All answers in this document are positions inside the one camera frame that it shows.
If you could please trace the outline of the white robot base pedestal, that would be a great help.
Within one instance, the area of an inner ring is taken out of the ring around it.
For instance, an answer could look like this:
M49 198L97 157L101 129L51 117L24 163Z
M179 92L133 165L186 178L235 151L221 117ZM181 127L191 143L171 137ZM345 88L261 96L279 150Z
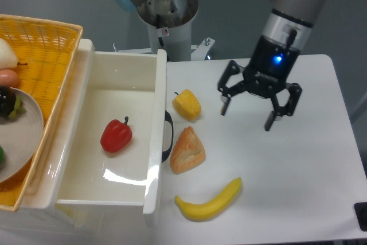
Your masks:
M198 0L148 0L137 7L146 25L152 53L163 49L167 60L200 61L210 57L215 40L206 37L192 45L192 22L197 16Z

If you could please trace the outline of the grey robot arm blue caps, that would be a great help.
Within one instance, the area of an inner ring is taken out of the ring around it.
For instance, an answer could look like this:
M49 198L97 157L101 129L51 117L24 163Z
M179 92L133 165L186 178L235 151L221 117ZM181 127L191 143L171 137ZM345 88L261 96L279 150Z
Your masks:
M114 0L126 11L136 10L145 23L153 53L163 49L170 61L189 61L192 21L198 0ZM272 102L264 128L277 118L292 116L302 93L287 78L326 0L270 0L274 7L245 67L231 61L217 89L225 107L237 94L248 92Z

